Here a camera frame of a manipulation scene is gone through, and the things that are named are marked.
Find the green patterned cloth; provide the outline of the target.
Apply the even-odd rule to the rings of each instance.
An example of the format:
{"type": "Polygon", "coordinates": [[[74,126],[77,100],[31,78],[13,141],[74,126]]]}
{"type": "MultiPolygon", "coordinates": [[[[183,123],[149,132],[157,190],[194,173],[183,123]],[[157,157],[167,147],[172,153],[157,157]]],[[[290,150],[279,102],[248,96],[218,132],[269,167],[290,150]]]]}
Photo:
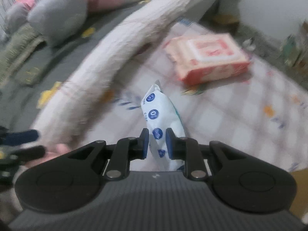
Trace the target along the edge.
{"type": "Polygon", "coordinates": [[[21,26],[1,49],[1,89],[23,65],[34,50],[44,42],[42,34],[29,23],[21,26]]]}

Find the dark grey cloud sheet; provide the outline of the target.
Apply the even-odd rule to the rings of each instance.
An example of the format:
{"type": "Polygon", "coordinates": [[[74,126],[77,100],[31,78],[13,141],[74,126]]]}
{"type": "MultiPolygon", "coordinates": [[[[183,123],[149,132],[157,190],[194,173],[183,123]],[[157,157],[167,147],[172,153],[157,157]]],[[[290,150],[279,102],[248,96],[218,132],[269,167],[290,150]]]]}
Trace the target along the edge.
{"type": "Polygon", "coordinates": [[[41,43],[1,89],[1,127],[29,129],[41,110],[43,92],[67,80],[101,39],[142,6],[135,2],[88,15],[82,27],[61,44],[41,43]]]}

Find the white rolled fuzzy blanket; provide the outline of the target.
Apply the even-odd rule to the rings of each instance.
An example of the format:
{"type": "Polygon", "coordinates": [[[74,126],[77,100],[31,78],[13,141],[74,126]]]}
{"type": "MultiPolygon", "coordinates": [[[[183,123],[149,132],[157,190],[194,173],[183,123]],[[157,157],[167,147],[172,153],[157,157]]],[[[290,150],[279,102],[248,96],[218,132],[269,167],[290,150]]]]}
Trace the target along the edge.
{"type": "Polygon", "coordinates": [[[117,72],[146,43],[203,0],[151,0],[119,23],[62,83],[36,117],[36,145],[69,143],[81,134],[117,72]]]}

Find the blue white wet wipes pack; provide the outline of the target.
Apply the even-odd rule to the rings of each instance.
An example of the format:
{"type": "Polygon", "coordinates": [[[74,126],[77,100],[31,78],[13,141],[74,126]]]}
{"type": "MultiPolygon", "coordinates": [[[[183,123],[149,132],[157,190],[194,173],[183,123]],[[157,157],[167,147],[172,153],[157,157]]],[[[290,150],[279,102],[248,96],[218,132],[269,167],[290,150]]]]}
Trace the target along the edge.
{"type": "Polygon", "coordinates": [[[176,171],[184,165],[182,160],[170,159],[166,144],[166,130],[172,128],[177,137],[185,137],[180,116],[172,101],[163,93],[157,80],[146,92],[141,108],[149,130],[149,149],[160,171],[176,171]]]}

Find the grey pink quilt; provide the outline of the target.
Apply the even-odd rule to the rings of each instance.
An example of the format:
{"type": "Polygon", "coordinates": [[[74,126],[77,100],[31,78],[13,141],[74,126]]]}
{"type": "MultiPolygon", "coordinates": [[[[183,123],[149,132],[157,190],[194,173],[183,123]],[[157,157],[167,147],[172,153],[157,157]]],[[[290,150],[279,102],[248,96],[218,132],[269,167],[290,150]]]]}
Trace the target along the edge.
{"type": "Polygon", "coordinates": [[[74,35],[92,13],[104,12],[141,0],[17,0],[6,12],[4,32],[11,36],[29,23],[49,46],[74,35]]]}

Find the red pink tissue pack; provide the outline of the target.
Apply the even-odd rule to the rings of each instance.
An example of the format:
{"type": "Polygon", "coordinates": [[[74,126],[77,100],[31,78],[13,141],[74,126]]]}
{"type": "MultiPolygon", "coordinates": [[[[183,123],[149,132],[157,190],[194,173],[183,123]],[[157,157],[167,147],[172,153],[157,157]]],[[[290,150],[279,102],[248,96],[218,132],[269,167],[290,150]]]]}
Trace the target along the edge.
{"type": "Polygon", "coordinates": [[[176,37],[164,50],[178,79],[188,86],[240,75],[251,63],[228,33],[176,37]]]}

